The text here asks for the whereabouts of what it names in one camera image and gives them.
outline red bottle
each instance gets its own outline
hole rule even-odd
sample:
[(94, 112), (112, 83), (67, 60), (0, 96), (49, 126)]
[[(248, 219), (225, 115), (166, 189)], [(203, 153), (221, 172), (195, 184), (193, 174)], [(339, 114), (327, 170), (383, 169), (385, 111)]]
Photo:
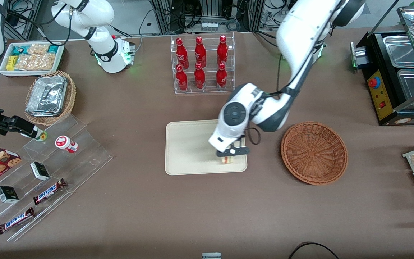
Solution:
[(220, 44), (217, 49), (217, 64), (220, 65), (222, 62), (228, 62), (228, 45), (226, 44), (226, 36), (220, 36)]
[(183, 46), (183, 41), (180, 38), (177, 38), (177, 59), (179, 64), (183, 66), (184, 69), (189, 68), (189, 61), (188, 61), (188, 52), (186, 48)]
[(202, 65), (197, 62), (196, 63), (196, 71), (194, 71), (194, 78), (196, 79), (196, 87), (199, 90), (203, 90), (206, 82), (206, 74), (202, 69)]
[(182, 92), (186, 92), (188, 90), (188, 78), (186, 77), (186, 73), (183, 71), (183, 67), (180, 64), (177, 64), (176, 69), (177, 73), (175, 74), (175, 77), (177, 77), (179, 89)]
[(206, 48), (202, 43), (202, 37), (196, 37), (196, 49), (194, 50), (196, 54), (196, 62), (199, 62), (202, 67), (206, 67), (207, 65), (207, 56), (206, 56)]
[(218, 66), (217, 71), (217, 89), (219, 91), (223, 91), (226, 88), (226, 77), (228, 76), (227, 72), (225, 71), (225, 64), (220, 63)]

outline clear acrylic shelf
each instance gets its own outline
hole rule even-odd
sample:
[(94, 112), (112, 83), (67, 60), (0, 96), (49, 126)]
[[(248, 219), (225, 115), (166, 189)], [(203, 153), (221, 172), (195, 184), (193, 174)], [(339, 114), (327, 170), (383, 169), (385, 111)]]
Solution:
[[(30, 207), (33, 207), (36, 215), (2, 234), (1, 236), (7, 241), (16, 241), (23, 236), (112, 159), (103, 146), (93, 139), (85, 126), (73, 115), (50, 126), (46, 129), (47, 139), (44, 142), (28, 142), (23, 149), (18, 151), (23, 159), (19, 166), (7, 172), (5, 177), (3, 175), (4, 178), (0, 177), (2, 178), (0, 185), (14, 187), (20, 199), (15, 204), (3, 203), (0, 200), (0, 224), (10, 221)], [(77, 142), (78, 151), (68, 153), (66, 150), (56, 148), (54, 141), (60, 135), (69, 136)], [(35, 178), (30, 167), (33, 161), (41, 162), (46, 166), (51, 176), (49, 180), (41, 181)], [(54, 185), (61, 178), (68, 185), (39, 205), (35, 205), (33, 197)]]
[[(226, 44), (228, 45), (228, 61), (226, 63), (226, 72), (228, 76), (226, 77), (226, 88), (223, 91), (217, 90), (217, 48), (220, 43), (220, 36), (226, 36)], [(171, 37), (170, 44), (170, 54), (171, 54), (171, 63), (172, 63), (172, 74), (174, 75), (174, 90), (176, 94), (192, 94), (192, 93), (221, 93), (221, 92), (230, 92), (235, 89), (235, 39), (234, 33), (213, 33), (213, 34), (202, 34), (202, 42), (206, 47), (207, 54), (207, 66), (204, 68), (206, 74), (206, 83), (203, 90), (199, 90), (196, 87), (196, 81), (194, 80), (194, 65), (196, 64), (196, 56), (194, 50), (196, 48), (196, 36), (191, 34), (178, 35)], [(185, 69), (184, 72), (188, 77), (188, 90), (186, 92), (181, 92), (178, 84), (177, 78), (175, 76), (176, 69), (175, 66), (178, 64), (177, 60), (177, 44), (175, 40), (181, 38), (183, 40), (183, 45), (188, 52), (188, 61), (189, 68)]]

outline yellow control panel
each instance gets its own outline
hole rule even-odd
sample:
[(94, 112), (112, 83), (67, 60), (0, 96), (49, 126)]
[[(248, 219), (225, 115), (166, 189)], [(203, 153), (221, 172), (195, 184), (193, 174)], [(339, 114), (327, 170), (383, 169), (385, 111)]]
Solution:
[(393, 112), (391, 101), (387, 95), (386, 88), (383, 84), (383, 78), (380, 71), (376, 71), (368, 80), (368, 88), (372, 95), (373, 103), (375, 105), (376, 113), (380, 120), (386, 118)]

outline brown tablecloth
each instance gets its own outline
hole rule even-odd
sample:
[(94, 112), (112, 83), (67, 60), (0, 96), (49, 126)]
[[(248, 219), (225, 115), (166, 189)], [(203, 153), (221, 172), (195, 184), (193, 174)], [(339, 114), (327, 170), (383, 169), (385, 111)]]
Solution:
[[(19, 241), (0, 236), (0, 258), (286, 258), (316, 241), (341, 258), (414, 258), (414, 179), (401, 154), (414, 126), (380, 127), (361, 74), (349, 70), (349, 43), (365, 29), (338, 29), (316, 62), (283, 129), (250, 146), (241, 173), (169, 176), (169, 122), (217, 118), (221, 95), (176, 96), (169, 37), (145, 38), (133, 67), (104, 72), (85, 41), (71, 41), (61, 69), (77, 87), (73, 114), (115, 156)], [(236, 33), (236, 81), (276, 88), (279, 53)], [(280, 84), (290, 75), (282, 63)], [(33, 78), (0, 78), (5, 115), (23, 116)], [(302, 121), (325, 123), (344, 139), (349, 164), (327, 186), (300, 182), (285, 168), (281, 138)], [(18, 150), (28, 140), (0, 136)]]

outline brown wicker basket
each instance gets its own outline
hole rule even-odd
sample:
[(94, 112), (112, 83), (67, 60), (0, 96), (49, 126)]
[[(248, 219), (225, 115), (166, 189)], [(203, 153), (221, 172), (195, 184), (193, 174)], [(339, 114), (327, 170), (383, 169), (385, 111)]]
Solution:
[[(76, 86), (74, 85), (73, 80), (67, 73), (62, 72), (62, 71), (48, 73), (48, 74), (42, 75), (41, 77), (54, 77), (54, 76), (63, 76), (68, 79), (68, 86), (67, 86), (67, 91), (65, 94), (63, 111), (57, 117), (35, 117), (25, 112), (25, 116), (28, 118), (30, 122), (34, 124), (50, 126), (53, 123), (56, 123), (57, 121), (62, 121), (66, 119), (70, 115), (71, 110), (73, 109), (74, 99), (76, 98)], [(30, 100), (30, 96), (31, 96), (31, 91), (33, 90), (34, 85), (35, 83), (33, 82), (31, 84), (30, 90), (28, 90), (28, 95), (25, 98), (25, 105), (28, 105), (28, 101)]]
[(295, 177), (313, 185), (338, 180), (348, 164), (347, 149), (340, 136), (312, 121), (289, 128), (282, 138), (281, 156)]

